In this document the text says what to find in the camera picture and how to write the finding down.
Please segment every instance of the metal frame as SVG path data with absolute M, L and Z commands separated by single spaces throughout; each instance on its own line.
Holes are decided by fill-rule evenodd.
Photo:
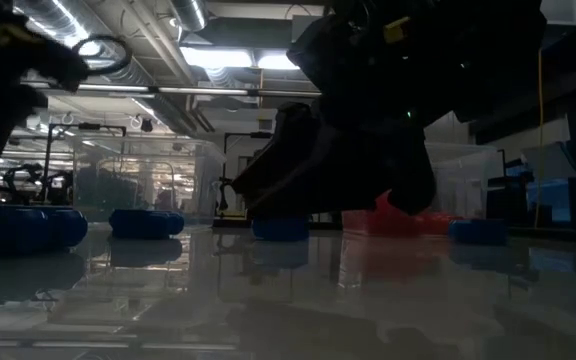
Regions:
M 61 127 L 64 131 L 76 127 L 80 130 L 99 130 L 101 128 L 112 130 L 112 129 L 119 129 L 121 130 L 121 137 L 126 137 L 127 131 L 125 126 L 116 126 L 116 125 L 101 125 L 101 124 L 90 124 L 90 123 L 81 123 L 81 124 L 48 124 L 48 137 L 46 141 L 46 158 L 44 159 L 44 175 L 43 178 L 48 178 L 48 170 L 50 167 L 50 150 L 52 149 L 52 131 L 56 127 Z

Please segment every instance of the ceiling light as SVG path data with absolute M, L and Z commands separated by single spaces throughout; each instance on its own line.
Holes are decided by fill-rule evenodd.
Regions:
M 39 123 L 39 132 L 48 134 L 48 125 Z
M 77 45 L 78 42 L 80 42 L 81 40 L 86 39 L 86 38 L 88 38 L 88 36 L 86 36 L 86 37 L 69 36 L 69 37 L 64 39 L 64 44 L 71 48 L 71 47 Z M 94 41 L 89 41 L 89 42 L 85 43 L 81 47 L 81 49 L 79 49 L 79 55 L 93 56 L 93 55 L 99 54 L 100 51 L 101 51 L 101 46 L 99 46 L 99 44 L 96 44 Z
M 190 65 L 204 68 L 250 67 L 250 52 L 242 49 L 195 49 L 182 47 L 181 53 Z
M 286 55 L 267 55 L 262 57 L 257 66 L 269 70 L 299 70 Z

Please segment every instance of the cable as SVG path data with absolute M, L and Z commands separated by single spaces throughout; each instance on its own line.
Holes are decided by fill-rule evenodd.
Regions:
M 123 33 L 125 31 L 124 29 L 124 16 L 126 16 L 126 9 L 121 10 L 121 15 L 119 15 L 119 28 L 121 29 L 121 32 Z M 137 29 L 133 32 L 131 32 L 128 35 L 125 35 L 127 38 L 133 38 L 135 35 L 139 34 L 141 30 Z
M 123 39 L 119 39 L 119 38 L 114 37 L 112 35 L 101 35 L 101 34 L 90 35 L 87 39 L 81 40 L 75 46 L 73 46 L 72 50 L 76 53 L 79 53 L 79 51 L 81 50 L 81 48 L 85 44 L 87 44 L 89 42 L 93 42 L 93 41 L 106 41 L 106 42 L 115 43 L 119 47 L 124 49 L 125 54 L 121 59 L 119 59 L 118 61 L 116 61 L 115 63 L 113 63 L 111 65 L 108 65 L 105 67 L 100 67 L 100 68 L 95 68 L 95 69 L 89 69 L 88 70 L 88 76 L 98 76 L 98 75 L 111 74 L 111 73 L 117 72 L 117 71 L 125 68 L 126 66 L 130 65 L 130 62 L 132 61 L 132 49 L 130 48 L 130 46 L 128 46 L 128 44 Z
M 304 9 L 304 11 L 305 11 L 308 15 L 312 16 L 312 13 L 311 13 L 305 6 L 303 6 L 303 5 L 301 5 L 301 4 L 292 4 L 292 5 L 290 5 L 290 6 L 288 7 L 288 9 L 286 10 L 286 13 L 284 14 L 284 19 L 288 19 L 288 13 L 289 13 L 290 10 L 292 10 L 295 6 L 299 6 L 300 8 Z
M 537 58 L 537 76 L 539 92 L 539 160 L 537 161 L 537 209 L 535 210 L 535 229 L 539 227 L 539 207 L 541 206 L 541 182 L 544 177 L 543 147 L 544 147 L 544 92 L 543 92 L 543 69 L 541 61 L 541 49 Z

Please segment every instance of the black cable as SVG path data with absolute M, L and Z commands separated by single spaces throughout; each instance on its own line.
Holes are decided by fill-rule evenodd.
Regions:
M 124 29 L 124 16 L 126 16 L 126 10 L 125 10 L 125 9 L 121 11 L 121 15 L 119 16 L 119 28 L 121 29 L 121 32 L 122 32 L 122 33 L 126 31 L 126 30 Z M 141 31 L 140 29 L 137 29 L 137 30 L 131 32 L 130 34 L 125 35 L 125 36 L 126 36 L 127 38 L 132 38 L 132 37 L 134 37 L 135 35 L 137 35 L 140 31 Z
M 290 5 L 290 6 L 288 7 L 288 10 L 286 10 L 286 13 L 284 14 L 284 19 L 287 19 L 287 18 L 288 18 L 288 13 L 289 13 L 290 10 L 292 10 L 295 6 L 299 6 L 300 8 L 304 9 L 304 11 L 305 11 L 308 15 L 312 16 L 312 13 L 311 13 L 305 6 L 303 6 L 303 5 L 301 5 L 301 4 L 292 4 L 292 5 Z
M 105 66 L 105 67 L 100 67 L 100 68 L 95 68 L 95 69 L 89 69 L 88 71 L 88 76 L 98 76 L 98 75 L 106 75 L 106 74 L 111 74 L 114 72 L 117 72 L 123 68 L 125 68 L 126 66 L 130 65 L 130 62 L 132 61 L 132 49 L 130 48 L 130 46 L 128 46 L 128 44 L 120 38 L 114 37 L 112 35 L 91 35 L 90 37 L 88 37 L 87 39 L 81 40 L 80 42 L 78 42 L 75 46 L 73 46 L 72 50 L 76 53 L 79 53 L 79 51 L 81 50 L 81 48 L 92 41 L 106 41 L 106 42 L 112 42 L 117 44 L 120 48 L 124 49 L 124 56 L 119 59 L 118 61 L 116 61 L 114 64 Z

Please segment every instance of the red object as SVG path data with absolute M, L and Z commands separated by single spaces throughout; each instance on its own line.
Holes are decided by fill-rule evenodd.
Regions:
M 376 200 L 375 210 L 343 212 L 344 231 L 371 236 L 416 237 L 421 234 L 447 235 L 450 222 L 462 219 L 444 213 L 424 212 L 408 216 L 388 203 L 388 193 Z
M 416 237 L 419 225 L 414 217 L 388 203 L 388 193 L 376 200 L 375 210 L 344 211 L 344 231 L 362 235 L 388 237 Z

